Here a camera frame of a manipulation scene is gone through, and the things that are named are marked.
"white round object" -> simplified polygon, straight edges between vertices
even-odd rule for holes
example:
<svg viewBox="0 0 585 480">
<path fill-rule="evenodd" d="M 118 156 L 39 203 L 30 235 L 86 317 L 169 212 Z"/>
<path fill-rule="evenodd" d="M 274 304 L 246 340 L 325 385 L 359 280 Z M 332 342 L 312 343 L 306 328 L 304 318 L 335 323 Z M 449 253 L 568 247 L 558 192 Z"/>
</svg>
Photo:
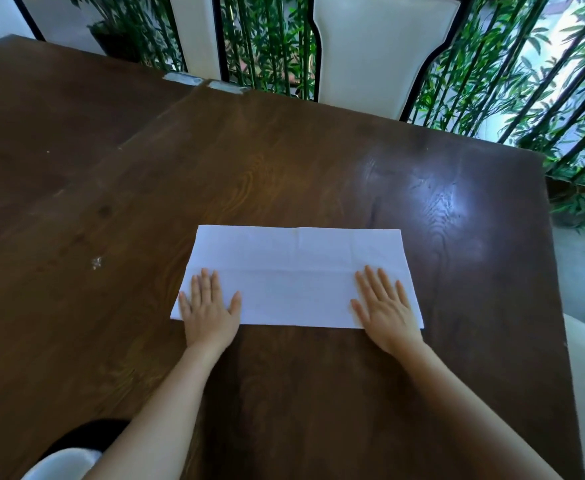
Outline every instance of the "white round object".
<svg viewBox="0 0 585 480">
<path fill-rule="evenodd" d="M 41 460 L 22 480 L 81 480 L 101 458 L 101 452 L 84 448 L 66 448 Z"/>
</svg>

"person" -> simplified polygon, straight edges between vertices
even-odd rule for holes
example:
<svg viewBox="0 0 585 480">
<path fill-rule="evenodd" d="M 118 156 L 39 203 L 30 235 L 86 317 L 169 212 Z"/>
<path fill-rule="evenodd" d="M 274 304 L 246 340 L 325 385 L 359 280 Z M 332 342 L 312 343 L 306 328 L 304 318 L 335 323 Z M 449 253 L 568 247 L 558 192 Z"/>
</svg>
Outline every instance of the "person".
<svg viewBox="0 0 585 480">
<path fill-rule="evenodd" d="M 433 350 L 421 331 L 401 283 L 370 267 L 355 279 L 365 303 L 351 301 L 368 337 L 408 372 L 426 403 L 448 424 L 479 478 L 559 479 L 560 476 L 495 412 L 464 385 Z M 193 276 L 191 300 L 179 293 L 187 347 L 150 401 L 86 480 L 178 479 L 210 371 L 239 329 L 241 295 L 230 308 L 216 271 Z"/>
</svg>

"black plant pot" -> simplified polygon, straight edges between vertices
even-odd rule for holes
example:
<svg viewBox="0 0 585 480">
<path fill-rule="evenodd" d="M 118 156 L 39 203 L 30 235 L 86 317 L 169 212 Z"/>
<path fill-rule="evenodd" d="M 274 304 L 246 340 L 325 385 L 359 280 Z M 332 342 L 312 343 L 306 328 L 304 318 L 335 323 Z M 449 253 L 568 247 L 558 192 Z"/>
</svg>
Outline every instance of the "black plant pot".
<svg viewBox="0 0 585 480">
<path fill-rule="evenodd" d="M 128 33 L 105 22 L 97 22 L 88 28 L 106 55 L 128 62 L 141 62 L 139 50 Z"/>
</svg>

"person's right arm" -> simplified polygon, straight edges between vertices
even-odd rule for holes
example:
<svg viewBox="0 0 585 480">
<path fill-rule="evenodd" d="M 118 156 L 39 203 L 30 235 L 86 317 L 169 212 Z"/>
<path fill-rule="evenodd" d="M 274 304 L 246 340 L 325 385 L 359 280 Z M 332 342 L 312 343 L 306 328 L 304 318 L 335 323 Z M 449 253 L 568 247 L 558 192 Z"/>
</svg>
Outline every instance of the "person's right arm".
<svg viewBox="0 0 585 480">
<path fill-rule="evenodd" d="M 561 480 L 514 430 L 473 393 L 426 345 L 401 283 L 383 269 L 355 275 L 366 302 L 351 304 L 364 330 L 397 359 L 416 389 L 445 421 L 480 478 Z"/>
</svg>

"hand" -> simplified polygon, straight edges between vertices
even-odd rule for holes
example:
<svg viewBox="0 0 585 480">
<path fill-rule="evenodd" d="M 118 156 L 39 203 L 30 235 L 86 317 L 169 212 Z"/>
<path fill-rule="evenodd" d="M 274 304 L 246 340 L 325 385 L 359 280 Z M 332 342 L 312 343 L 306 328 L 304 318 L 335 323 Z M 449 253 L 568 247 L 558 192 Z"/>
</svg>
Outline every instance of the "hand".
<svg viewBox="0 0 585 480">
<path fill-rule="evenodd" d="M 223 294 L 219 274 L 212 272 L 212 280 L 206 268 L 201 276 L 196 274 L 191 282 L 191 299 L 188 302 L 183 291 L 179 292 L 179 311 L 185 326 L 188 347 L 201 344 L 221 353 L 230 345 L 239 330 L 241 293 L 237 291 L 230 301 L 230 309 L 223 306 Z"/>
<path fill-rule="evenodd" d="M 415 315 L 410 310 L 406 291 L 398 280 L 391 285 L 382 268 L 377 270 L 379 277 L 370 266 L 355 273 L 355 279 L 362 291 L 368 311 L 358 300 L 350 301 L 353 310 L 364 326 L 370 339 L 384 352 L 394 355 L 406 353 L 414 346 L 422 346 L 421 331 Z"/>
</svg>

